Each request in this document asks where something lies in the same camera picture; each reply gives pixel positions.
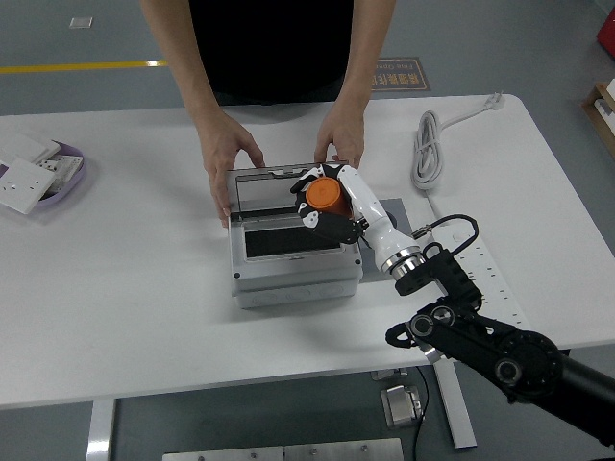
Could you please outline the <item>person's left hand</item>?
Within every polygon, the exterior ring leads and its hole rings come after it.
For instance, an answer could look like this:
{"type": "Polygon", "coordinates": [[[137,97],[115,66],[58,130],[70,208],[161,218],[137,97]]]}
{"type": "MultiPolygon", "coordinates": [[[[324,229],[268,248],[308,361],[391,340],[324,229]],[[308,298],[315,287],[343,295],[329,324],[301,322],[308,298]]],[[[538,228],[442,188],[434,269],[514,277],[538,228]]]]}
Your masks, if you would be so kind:
{"type": "Polygon", "coordinates": [[[314,161],[325,162],[332,145],[335,161],[347,162],[358,169],[364,153],[364,112],[364,105],[335,102],[319,129],[314,161]]]}

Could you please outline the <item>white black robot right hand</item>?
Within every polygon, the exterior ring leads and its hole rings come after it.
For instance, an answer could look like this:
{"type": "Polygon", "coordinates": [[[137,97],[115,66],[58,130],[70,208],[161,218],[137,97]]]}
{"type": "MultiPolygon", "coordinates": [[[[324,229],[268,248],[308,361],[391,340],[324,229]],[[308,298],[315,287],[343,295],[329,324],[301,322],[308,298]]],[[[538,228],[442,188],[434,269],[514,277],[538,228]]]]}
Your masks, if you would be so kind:
{"type": "Polygon", "coordinates": [[[380,201],[359,175],[342,163],[321,163],[290,188],[303,225],[336,243],[360,238],[375,252],[377,268],[395,279],[425,262],[416,240],[396,230],[380,201]]]}

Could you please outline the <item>person's right hand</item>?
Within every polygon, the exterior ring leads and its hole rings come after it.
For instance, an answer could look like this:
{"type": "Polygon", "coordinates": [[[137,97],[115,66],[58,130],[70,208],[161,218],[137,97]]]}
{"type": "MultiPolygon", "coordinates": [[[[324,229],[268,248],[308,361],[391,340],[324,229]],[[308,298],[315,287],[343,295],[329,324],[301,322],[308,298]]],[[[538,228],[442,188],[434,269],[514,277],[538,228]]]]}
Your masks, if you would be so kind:
{"type": "Polygon", "coordinates": [[[221,225],[226,228],[231,213],[227,172],[234,169],[236,156],[241,151],[257,168],[265,166],[264,156],[252,135],[221,109],[207,113],[195,126],[209,177],[210,195],[221,225]]]}

